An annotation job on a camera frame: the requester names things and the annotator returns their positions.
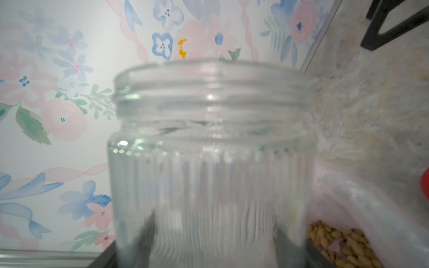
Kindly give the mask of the green lid jar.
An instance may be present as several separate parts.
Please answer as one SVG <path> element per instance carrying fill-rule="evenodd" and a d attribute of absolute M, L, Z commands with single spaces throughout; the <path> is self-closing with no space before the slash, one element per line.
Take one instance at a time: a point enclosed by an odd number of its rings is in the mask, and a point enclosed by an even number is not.
<path fill-rule="evenodd" d="M 121 268 L 302 268 L 316 146 L 301 72 L 149 64 L 114 80 L 108 141 Z"/>

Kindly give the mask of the right aluminium corner post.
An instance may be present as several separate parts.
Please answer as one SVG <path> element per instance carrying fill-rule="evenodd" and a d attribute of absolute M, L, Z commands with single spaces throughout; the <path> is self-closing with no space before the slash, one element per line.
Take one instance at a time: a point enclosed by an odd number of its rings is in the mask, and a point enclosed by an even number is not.
<path fill-rule="evenodd" d="M 321 41 L 323 40 L 330 24 L 332 23 L 340 5 L 342 3 L 342 0 L 338 0 L 338 1 L 334 1 L 332 9 L 329 11 L 328 15 L 327 15 L 327 19 L 325 20 L 325 22 L 322 24 L 320 31 L 317 35 L 317 38 L 315 39 L 314 44 L 311 46 L 311 49 L 309 50 L 309 53 L 300 69 L 300 72 L 305 73 L 309 67 L 309 65 L 311 64 L 311 61 L 313 59 L 313 57 L 316 54 L 316 51 L 318 49 L 318 47 L 321 44 Z"/>

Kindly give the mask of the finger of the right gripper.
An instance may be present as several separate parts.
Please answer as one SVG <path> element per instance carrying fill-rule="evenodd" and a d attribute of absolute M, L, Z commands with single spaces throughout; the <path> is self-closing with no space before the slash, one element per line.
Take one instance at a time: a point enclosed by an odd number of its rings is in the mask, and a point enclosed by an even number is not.
<path fill-rule="evenodd" d="M 374 51 L 429 21 L 429 6 L 427 5 L 387 32 L 379 33 L 388 14 L 403 2 L 405 2 L 405 0 L 372 1 L 365 17 L 370 21 L 370 24 L 360 44 L 362 48 Z"/>

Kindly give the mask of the peanuts inside trash bin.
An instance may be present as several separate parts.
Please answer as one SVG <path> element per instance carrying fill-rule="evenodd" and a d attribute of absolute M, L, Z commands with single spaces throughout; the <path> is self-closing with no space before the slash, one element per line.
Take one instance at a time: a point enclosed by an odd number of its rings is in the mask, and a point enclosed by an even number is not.
<path fill-rule="evenodd" d="M 323 221 L 311 223 L 307 236 L 337 268 L 383 268 L 363 231 L 339 230 Z"/>

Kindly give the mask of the grey mesh trash bin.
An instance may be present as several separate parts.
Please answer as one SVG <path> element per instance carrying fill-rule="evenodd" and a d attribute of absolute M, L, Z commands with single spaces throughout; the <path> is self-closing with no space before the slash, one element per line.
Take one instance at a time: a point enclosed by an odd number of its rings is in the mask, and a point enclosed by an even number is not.
<path fill-rule="evenodd" d="M 326 257 L 310 241 L 306 246 L 305 268 L 335 268 L 336 266 L 328 261 Z M 115 242 L 102 252 L 88 268 L 117 268 L 116 245 Z"/>

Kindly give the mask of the red lid peanut jar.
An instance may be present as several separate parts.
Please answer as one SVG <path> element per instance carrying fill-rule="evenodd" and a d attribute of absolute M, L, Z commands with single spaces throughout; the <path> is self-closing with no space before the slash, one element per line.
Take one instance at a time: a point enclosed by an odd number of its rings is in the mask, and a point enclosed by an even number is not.
<path fill-rule="evenodd" d="M 424 197 L 429 201 L 429 168 L 421 176 L 420 188 Z"/>

